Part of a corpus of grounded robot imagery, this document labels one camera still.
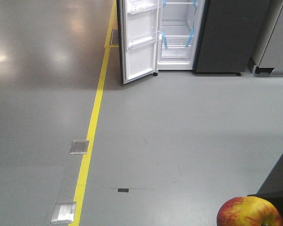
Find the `black gripper finger holding apple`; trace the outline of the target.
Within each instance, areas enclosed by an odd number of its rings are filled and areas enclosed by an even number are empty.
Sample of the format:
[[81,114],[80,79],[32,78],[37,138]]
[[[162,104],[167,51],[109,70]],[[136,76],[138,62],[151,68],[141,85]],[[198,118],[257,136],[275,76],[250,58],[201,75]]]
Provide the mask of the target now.
[[272,203],[283,217],[283,192],[272,192],[264,194],[249,194],[248,196],[255,196]]

